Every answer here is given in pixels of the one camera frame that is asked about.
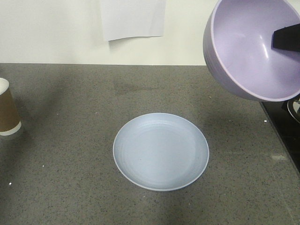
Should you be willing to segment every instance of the purple bowl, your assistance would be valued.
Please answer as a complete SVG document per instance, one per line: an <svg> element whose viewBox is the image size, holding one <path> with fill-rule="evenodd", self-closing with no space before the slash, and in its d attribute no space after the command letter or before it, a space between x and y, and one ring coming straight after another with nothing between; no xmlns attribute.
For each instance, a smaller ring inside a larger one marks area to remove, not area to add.
<svg viewBox="0 0 300 225"><path fill-rule="evenodd" d="M300 94L300 52L272 48L272 36L298 23L298 13L285 0L220 0L204 32L206 65L239 97L291 99Z"/></svg>

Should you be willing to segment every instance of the countertop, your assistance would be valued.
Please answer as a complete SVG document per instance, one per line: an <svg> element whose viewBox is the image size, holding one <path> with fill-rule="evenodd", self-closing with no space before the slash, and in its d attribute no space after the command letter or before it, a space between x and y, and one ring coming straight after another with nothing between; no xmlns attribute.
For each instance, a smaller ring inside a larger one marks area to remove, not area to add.
<svg viewBox="0 0 300 225"><path fill-rule="evenodd" d="M0 139L1 225L299 225L300 178L259 102L205 66L0 64L22 118ZM172 113L207 138L191 185L128 181L113 141L129 120Z"/></svg>

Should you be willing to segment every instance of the bowl rim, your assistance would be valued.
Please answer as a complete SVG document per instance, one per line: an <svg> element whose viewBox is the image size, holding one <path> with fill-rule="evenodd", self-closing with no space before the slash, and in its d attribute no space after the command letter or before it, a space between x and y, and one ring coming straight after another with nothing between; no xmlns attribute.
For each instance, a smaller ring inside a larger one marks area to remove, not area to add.
<svg viewBox="0 0 300 225"><path fill-rule="evenodd" d="M270 97L264 97L264 96L260 96L258 94L255 94L254 92L248 90L247 88L245 88L243 85L241 85L239 82L236 81L236 79L231 75L231 73L229 73L229 71L227 70L227 68L225 67L225 65L223 64L218 52L217 52L217 48L216 48L216 44L215 44L215 38L214 38L214 23L215 23L215 18L216 18L216 14L217 14L217 10L219 8L219 5L221 4L222 1L225 0L219 0L212 13L211 13L211 21L210 21L210 35L211 35L211 42L212 42L212 46L214 49L214 52L216 54L217 60L220 63L222 69L226 72L227 76L239 87L241 88L243 91L245 91L246 93L250 94L251 96L258 98L262 101L272 101L272 102L281 102L281 101L286 101L289 100L297 95L300 94L300 88L297 92L295 92L294 94L288 96L288 97L282 97L282 98L270 98ZM300 22L300 15L299 13L295 10L295 8L287 1L287 0L280 0L283 1L294 13L295 15L299 18L299 22Z"/></svg>

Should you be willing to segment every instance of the white cup rim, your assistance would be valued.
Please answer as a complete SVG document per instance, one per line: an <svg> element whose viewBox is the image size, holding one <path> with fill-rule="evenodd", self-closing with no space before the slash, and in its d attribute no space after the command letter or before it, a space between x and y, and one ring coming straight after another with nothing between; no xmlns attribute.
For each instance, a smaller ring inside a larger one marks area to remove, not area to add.
<svg viewBox="0 0 300 225"><path fill-rule="evenodd" d="M0 95L2 95L9 87L8 80L0 78Z"/></svg>

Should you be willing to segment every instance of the bowl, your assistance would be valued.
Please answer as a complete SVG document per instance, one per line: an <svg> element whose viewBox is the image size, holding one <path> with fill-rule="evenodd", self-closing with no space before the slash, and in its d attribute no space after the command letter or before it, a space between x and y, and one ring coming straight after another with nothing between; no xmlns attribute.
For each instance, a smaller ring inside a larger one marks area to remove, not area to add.
<svg viewBox="0 0 300 225"><path fill-rule="evenodd" d="M173 191L204 172L209 147L188 120L168 113L149 113L126 123L113 143L114 161L132 183L153 191Z"/></svg>
<svg viewBox="0 0 300 225"><path fill-rule="evenodd" d="M213 77L232 94L285 101L300 93L300 53L272 48L274 31L300 23L285 0L220 0L203 36Z"/></svg>

